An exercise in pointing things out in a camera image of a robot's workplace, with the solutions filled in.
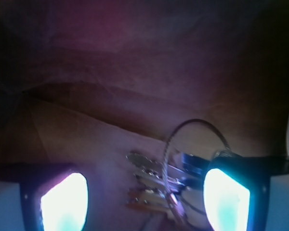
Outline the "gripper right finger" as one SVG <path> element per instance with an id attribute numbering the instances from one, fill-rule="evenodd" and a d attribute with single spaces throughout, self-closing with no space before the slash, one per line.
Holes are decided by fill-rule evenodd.
<path id="1" fill-rule="evenodd" d="M 215 231 L 289 231 L 289 156 L 217 157 L 203 196 Z"/>

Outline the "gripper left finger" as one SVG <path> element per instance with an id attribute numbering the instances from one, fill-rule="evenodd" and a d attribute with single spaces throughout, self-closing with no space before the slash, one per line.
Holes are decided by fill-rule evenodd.
<path id="1" fill-rule="evenodd" d="M 72 163 L 0 164 L 0 231 L 81 231 L 88 202 Z"/>

